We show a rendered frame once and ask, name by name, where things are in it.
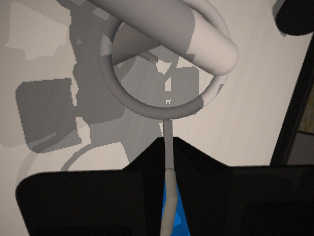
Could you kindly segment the blue square tray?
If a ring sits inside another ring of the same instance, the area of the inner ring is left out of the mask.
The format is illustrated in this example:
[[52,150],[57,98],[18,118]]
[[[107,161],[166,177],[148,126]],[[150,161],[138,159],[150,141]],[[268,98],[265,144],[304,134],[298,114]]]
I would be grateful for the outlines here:
[[[178,190],[178,186],[177,186],[177,192],[178,192],[178,203],[177,203],[177,208],[176,208],[173,231],[170,236],[190,236],[181,197]],[[166,201],[166,184],[164,183],[162,215],[163,215],[165,201]]]

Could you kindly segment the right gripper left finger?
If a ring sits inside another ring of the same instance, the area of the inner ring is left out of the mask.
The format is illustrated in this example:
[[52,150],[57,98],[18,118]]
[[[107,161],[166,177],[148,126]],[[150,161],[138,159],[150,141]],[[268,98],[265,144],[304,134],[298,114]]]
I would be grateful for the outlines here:
[[165,141],[158,137],[123,169],[36,173],[15,197],[29,236],[40,227],[120,224],[132,236],[160,236],[164,183]]

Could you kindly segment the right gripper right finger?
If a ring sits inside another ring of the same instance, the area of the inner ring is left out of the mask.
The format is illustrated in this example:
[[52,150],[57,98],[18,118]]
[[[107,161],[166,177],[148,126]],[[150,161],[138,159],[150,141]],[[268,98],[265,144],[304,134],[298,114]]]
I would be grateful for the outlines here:
[[314,164],[225,168],[179,137],[173,159],[190,236],[239,236],[249,202],[314,201]]

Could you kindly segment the white rounded cylinder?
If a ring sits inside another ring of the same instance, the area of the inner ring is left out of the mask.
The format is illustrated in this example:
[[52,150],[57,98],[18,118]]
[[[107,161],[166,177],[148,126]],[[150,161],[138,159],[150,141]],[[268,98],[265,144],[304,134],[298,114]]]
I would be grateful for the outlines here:
[[214,76],[238,63],[235,43],[182,0],[87,0]]

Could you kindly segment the black rubber mallet with wooden handle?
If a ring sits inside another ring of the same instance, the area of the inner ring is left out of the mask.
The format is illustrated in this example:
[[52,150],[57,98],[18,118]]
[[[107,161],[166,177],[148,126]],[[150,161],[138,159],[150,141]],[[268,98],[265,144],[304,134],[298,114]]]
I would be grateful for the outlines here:
[[287,35],[302,36],[314,32],[314,0],[285,0],[275,23]]

